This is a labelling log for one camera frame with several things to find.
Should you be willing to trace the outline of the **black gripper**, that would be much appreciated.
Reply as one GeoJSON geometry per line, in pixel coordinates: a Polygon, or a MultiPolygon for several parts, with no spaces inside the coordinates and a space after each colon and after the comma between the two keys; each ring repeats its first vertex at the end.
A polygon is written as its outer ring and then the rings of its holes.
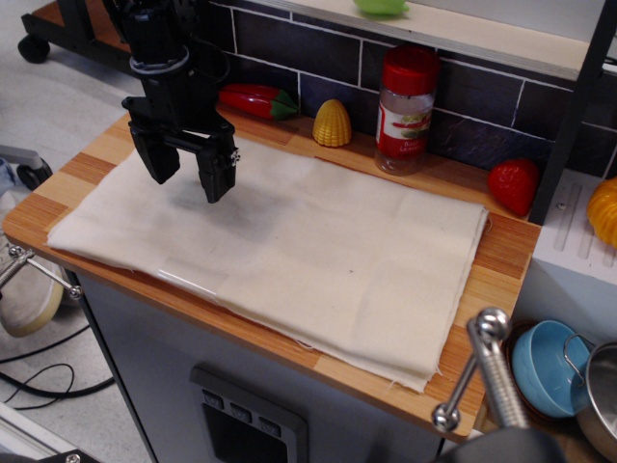
{"type": "Polygon", "coordinates": [[[177,149],[199,150],[201,187],[210,204],[235,186],[238,148],[235,129],[217,111],[216,79],[196,69],[193,57],[129,60],[144,95],[129,96],[122,106],[130,115],[130,133],[150,176],[163,184],[180,168],[177,149]]]}

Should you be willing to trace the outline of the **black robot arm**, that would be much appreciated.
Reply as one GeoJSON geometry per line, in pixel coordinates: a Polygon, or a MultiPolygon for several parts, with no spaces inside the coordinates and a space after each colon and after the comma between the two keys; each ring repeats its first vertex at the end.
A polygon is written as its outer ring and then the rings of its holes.
{"type": "Polygon", "coordinates": [[[217,111],[216,67],[200,54],[189,32],[197,8],[182,1],[108,1],[105,8],[129,46],[129,65],[144,93],[122,106],[130,133],[151,177],[165,183],[180,168],[179,154],[194,154],[201,187],[217,203],[235,185],[239,159],[233,125],[217,111]]]}

